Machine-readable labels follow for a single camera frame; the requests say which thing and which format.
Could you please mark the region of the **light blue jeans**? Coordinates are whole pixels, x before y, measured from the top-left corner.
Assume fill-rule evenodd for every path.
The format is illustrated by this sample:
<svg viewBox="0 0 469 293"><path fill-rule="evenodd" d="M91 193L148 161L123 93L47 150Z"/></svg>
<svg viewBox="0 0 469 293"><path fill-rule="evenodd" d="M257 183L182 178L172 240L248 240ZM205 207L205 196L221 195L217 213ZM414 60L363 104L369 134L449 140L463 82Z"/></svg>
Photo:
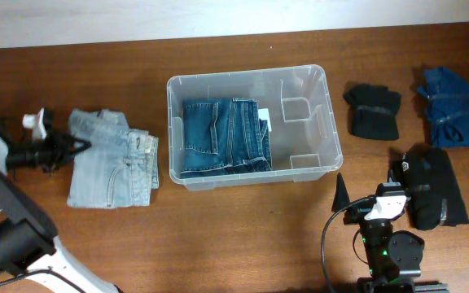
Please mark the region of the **light blue jeans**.
<svg viewBox="0 0 469 293"><path fill-rule="evenodd" d="M72 136L91 143L76 155L67 205L71 208L128 208L151 203L159 188L159 139L129 127L124 113L75 109Z"/></svg>

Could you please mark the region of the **small black garment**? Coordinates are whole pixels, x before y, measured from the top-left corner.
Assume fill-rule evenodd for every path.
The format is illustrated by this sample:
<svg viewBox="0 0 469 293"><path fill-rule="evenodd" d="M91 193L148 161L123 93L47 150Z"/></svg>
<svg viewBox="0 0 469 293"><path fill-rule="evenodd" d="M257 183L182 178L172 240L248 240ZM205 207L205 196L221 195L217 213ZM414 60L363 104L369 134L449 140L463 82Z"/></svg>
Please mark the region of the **small black garment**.
<svg viewBox="0 0 469 293"><path fill-rule="evenodd" d="M401 95L386 85L358 84L344 94L352 108L350 133L359 138L396 141L399 138L396 116Z"/></svg>

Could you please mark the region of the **blue garment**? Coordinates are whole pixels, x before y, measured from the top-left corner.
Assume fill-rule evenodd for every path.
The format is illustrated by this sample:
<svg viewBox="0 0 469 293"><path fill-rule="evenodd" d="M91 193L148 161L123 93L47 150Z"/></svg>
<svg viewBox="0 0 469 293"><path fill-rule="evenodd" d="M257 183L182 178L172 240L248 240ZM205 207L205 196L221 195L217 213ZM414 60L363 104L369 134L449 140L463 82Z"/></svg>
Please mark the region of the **blue garment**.
<svg viewBox="0 0 469 293"><path fill-rule="evenodd" d="M469 82L445 67L423 72L418 88L427 101L430 143L439 148L469 147Z"/></svg>

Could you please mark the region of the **dark blue jeans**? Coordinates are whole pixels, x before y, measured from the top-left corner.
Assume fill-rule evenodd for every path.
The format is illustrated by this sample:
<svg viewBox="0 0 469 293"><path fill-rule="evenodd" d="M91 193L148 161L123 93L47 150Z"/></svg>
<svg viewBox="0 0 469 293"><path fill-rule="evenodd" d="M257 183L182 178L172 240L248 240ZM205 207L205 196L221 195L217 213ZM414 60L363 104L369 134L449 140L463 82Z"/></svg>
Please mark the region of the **dark blue jeans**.
<svg viewBox="0 0 469 293"><path fill-rule="evenodd" d="M182 178L273 169L270 130L248 98L196 99L183 103Z"/></svg>

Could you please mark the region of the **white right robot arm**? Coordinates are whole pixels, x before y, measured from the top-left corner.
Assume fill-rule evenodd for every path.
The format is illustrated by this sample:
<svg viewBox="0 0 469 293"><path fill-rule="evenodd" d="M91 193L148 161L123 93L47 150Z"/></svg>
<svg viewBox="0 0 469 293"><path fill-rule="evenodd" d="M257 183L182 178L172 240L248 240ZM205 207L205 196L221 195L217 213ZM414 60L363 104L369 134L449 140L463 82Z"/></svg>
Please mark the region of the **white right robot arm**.
<svg viewBox="0 0 469 293"><path fill-rule="evenodd" d="M401 183L392 177L378 185L376 192L352 201L349 198L344 178L338 174L335 184L332 216L322 232L321 252L325 251L327 231L330 223L342 215L345 225L357 225L355 238L361 238L366 253L364 263L370 276L359 278L358 292L448 292L444 283L416 283L421 275L425 242L406 230L395 231L392 223L404 214L409 196Z"/></svg>

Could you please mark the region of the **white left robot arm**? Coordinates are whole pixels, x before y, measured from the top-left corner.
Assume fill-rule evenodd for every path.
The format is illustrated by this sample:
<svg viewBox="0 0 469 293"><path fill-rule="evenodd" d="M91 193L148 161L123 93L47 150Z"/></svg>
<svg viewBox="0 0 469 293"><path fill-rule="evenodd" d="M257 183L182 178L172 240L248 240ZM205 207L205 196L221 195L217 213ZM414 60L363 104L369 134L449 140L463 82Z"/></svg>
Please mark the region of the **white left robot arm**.
<svg viewBox="0 0 469 293"><path fill-rule="evenodd" d="M0 273L9 283L36 282L52 292L112 292L120 288L99 278L61 243L51 218L7 176L18 168L56 171L90 148L90 142L52 127L52 112L26 115L32 137L15 141L0 119Z"/></svg>

